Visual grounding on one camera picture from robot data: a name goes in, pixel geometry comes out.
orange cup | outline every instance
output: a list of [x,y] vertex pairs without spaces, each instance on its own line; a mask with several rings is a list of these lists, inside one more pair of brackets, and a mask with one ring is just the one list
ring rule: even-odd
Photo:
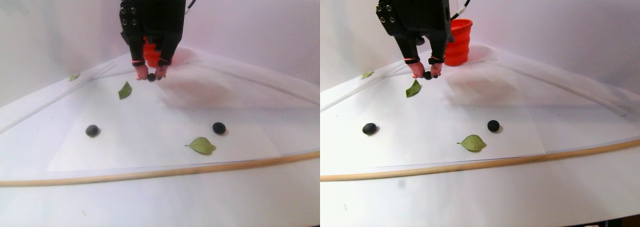
[[471,19],[453,19],[451,21],[451,35],[453,35],[454,42],[446,44],[445,65],[457,67],[469,60],[469,35],[473,23]]
[[142,54],[144,55],[144,60],[146,60],[146,65],[153,68],[158,67],[160,52],[156,51],[155,44],[148,44],[146,37],[144,37],[144,47],[142,47]]

leaf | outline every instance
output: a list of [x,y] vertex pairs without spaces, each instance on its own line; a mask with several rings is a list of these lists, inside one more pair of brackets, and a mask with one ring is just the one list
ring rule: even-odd
[[209,142],[205,137],[198,137],[189,145],[185,145],[185,147],[191,147],[193,150],[203,155],[210,155],[214,150],[216,150],[216,146],[211,144],[211,142]]
[[373,71],[368,72],[368,73],[363,73],[362,77],[360,79],[366,79],[367,77],[371,76],[373,74]]
[[480,136],[478,135],[469,135],[458,144],[461,144],[462,147],[471,152],[479,152],[484,149],[484,147],[487,147],[487,144],[482,141],[482,138],[480,138]]
[[131,90],[132,89],[131,85],[129,85],[129,81],[126,81],[126,83],[124,83],[124,86],[122,86],[122,89],[118,91],[120,99],[123,100],[126,97],[129,97],[131,95]]
[[78,79],[79,76],[80,76],[79,73],[69,76],[69,82],[74,81],[75,79]]
[[413,85],[406,90],[406,97],[409,98],[418,94],[422,88],[423,86],[418,83],[418,80],[413,80]]

